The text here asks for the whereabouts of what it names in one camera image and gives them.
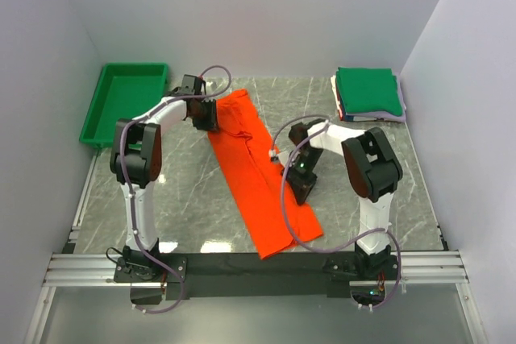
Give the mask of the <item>orange t shirt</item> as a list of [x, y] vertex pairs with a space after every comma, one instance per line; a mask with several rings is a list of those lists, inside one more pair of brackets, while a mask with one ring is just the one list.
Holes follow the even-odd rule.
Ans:
[[270, 161], [273, 139], [245, 89], [216, 102], [219, 132], [208, 137], [261, 259], [294, 247], [281, 212], [283, 167]]

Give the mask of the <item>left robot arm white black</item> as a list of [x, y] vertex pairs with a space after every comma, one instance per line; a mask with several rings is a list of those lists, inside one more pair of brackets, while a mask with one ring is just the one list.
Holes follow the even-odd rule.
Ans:
[[153, 209], [153, 191], [162, 168], [162, 134], [189, 118], [199, 131], [218, 132], [216, 101], [202, 76], [185, 75], [147, 112], [116, 122], [110, 170], [120, 183], [125, 202], [127, 237], [117, 269], [142, 281], [167, 270], [160, 257]]

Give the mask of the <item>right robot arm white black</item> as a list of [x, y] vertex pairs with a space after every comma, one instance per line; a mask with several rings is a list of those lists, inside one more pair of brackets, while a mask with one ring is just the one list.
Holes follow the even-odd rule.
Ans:
[[385, 132], [378, 127], [353, 130], [318, 118], [292, 125], [289, 139], [295, 148], [281, 162], [281, 191], [290, 187], [296, 204], [303, 205], [317, 181], [314, 167], [321, 154], [330, 151], [343, 157], [360, 209], [359, 235], [351, 240], [355, 245], [352, 276], [369, 280], [385, 275], [398, 280], [401, 256], [392, 254], [390, 243], [396, 239], [389, 232], [389, 219], [403, 171]]

